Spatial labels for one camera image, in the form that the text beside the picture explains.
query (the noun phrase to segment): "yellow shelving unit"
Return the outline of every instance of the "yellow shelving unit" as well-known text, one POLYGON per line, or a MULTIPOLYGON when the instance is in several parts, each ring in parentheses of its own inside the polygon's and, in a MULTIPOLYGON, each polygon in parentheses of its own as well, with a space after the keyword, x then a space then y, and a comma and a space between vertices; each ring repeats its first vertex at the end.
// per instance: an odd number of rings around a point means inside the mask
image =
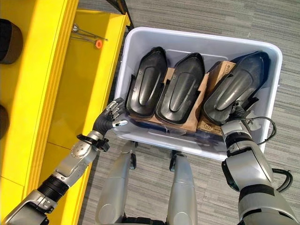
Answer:
MULTIPOLYGON (((76 135, 89 132, 107 103, 129 20, 126 15, 76 12, 77 4, 0 2, 1 17, 16 24, 24 39, 20 58, 0 65, 0 103, 10 119, 0 141, 1 220, 50 175, 76 135), (109 41, 99 50, 90 42, 69 39, 73 21, 109 41)), ((90 167, 60 200, 50 224, 77 224, 89 172, 90 167)))

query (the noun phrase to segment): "plastic storage bin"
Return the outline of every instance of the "plastic storage bin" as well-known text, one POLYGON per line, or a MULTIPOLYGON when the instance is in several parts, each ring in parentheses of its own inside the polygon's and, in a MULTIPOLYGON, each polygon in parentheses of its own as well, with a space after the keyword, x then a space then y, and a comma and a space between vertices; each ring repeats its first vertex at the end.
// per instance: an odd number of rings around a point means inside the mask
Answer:
MULTIPOLYGON (((141 58, 155 46, 161 46, 166 50, 169 67, 173 67, 177 61, 187 54, 198 52, 204 57, 206 71, 217 61, 232 60, 238 56, 259 50, 265 51, 271 59, 269 78, 258 91, 256 96, 260 101, 255 104, 253 110, 256 116, 271 116, 282 64, 282 53, 278 47, 253 40, 174 30, 140 27, 129 32, 126 37, 117 80, 116 98, 126 98, 131 75, 137 72, 141 58)), ((127 120, 128 124, 126 126, 117 127, 114 130, 120 138, 181 150, 218 160, 226 158, 226 147, 220 136, 201 131, 194 134, 180 135, 141 125, 129 117, 127 117, 127 120)), ((257 143, 267 138, 269 130, 268 121, 262 120, 260 124, 262 127, 252 132, 253 139, 257 143)))

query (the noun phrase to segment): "cardboard piece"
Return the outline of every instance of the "cardboard piece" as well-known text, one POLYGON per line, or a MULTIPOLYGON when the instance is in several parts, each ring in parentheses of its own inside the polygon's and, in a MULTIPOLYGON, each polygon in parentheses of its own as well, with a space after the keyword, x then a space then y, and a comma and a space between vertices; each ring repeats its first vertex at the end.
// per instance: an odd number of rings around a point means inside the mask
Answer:
MULTIPOLYGON (((174 68, 168 68, 167 73, 165 75, 164 84, 166 83, 167 80, 171 80, 174 70, 175 70, 174 68)), ((200 94, 194 104, 194 107, 191 110, 191 113, 190 113, 187 121, 184 124, 174 125, 174 124, 168 123, 164 120, 161 120, 160 118, 157 118, 155 115, 153 115, 150 118, 141 118, 141 117, 138 117, 135 115, 130 115, 130 117, 135 119, 136 121, 147 122, 150 124, 164 125, 164 126, 170 127, 170 128, 177 128, 177 129, 185 130, 187 132, 193 132, 193 133, 196 132, 198 118, 199 118, 200 111, 201 111, 201 105, 202 105, 202 101, 204 99, 204 94, 206 91, 208 77, 209 77, 209 74, 204 75, 204 78, 198 88, 198 91, 200 91, 200 94)))
MULTIPOLYGON (((216 84, 222 79, 222 77, 230 73, 234 66, 235 63, 233 62, 223 61, 210 71, 205 98, 207 98, 214 90, 216 84)), ((210 122, 204 115, 200 116, 197 129, 216 135, 222 135, 221 127, 210 122)))

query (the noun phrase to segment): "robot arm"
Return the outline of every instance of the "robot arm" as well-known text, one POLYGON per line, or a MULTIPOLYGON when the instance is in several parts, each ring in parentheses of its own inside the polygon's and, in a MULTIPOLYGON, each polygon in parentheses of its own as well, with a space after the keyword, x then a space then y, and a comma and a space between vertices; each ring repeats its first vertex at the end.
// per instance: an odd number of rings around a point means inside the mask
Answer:
POLYGON ((80 140, 70 154, 55 168, 54 172, 33 190, 4 219, 5 225, 47 225, 45 213, 51 213, 58 200, 83 175, 87 166, 96 158, 98 151, 107 151, 105 133, 116 126, 127 124, 126 120, 115 121, 124 112, 124 100, 112 101, 96 119, 93 130, 87 135, 78 135, 80 140))
POLYGON ((222 169, 228 185, 240 192, 239 225, 297 225, 283 196, 271 186, 273 171, 241 120, 222 127, 228 158, 222 169))

